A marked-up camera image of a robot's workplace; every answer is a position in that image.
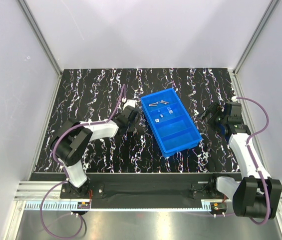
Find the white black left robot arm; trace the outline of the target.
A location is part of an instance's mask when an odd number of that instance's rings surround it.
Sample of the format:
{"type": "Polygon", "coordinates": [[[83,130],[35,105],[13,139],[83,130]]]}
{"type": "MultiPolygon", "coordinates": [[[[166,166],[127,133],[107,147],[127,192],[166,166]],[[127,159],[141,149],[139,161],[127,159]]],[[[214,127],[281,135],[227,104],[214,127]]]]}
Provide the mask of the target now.
{"type": "Polygon", "coordinates": [[[53,138],[50,150],[52,157],[65,169],[67,185],[75,195],[82,197],[89,190],[89,178],[81,163],[87,145],[98,139],[125,134],[134,127],[138,117],[139,110],[132,100],[110,119],[93,122],[69,119],[63,124],[53,138]]]}

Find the silver bolt one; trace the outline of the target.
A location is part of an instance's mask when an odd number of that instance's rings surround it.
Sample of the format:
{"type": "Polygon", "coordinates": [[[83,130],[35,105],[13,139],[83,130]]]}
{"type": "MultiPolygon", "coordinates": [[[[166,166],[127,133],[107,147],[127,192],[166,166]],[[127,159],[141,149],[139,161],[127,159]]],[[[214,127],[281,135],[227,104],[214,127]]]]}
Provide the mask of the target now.
{"type": "Polygon", "coordinates": [[[167,101],[163,101],[163,100],[159,101],[159,103],[164,104],[164,105],[169,104],[169,102],[167,102],[167,101]]]}

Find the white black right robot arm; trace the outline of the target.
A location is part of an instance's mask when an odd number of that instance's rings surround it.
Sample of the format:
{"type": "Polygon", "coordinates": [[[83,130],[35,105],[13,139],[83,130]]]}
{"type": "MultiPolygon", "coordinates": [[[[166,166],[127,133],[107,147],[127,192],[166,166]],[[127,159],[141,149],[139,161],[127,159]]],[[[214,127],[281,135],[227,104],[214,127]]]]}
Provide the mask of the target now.
{"type": "Polygon", "coordinates": [[[241,170],[242,180],[213,174],[202,189],[212,198],[227,197],[232,201],[234,214],[263,225],[276,216],[282,193],[282,184],[265,169],[256,153],[251,133],[242,117],[242,105],[228,101],[224,106],[214,102],[200,115],[209,127],[224,136],[241,170]]]}

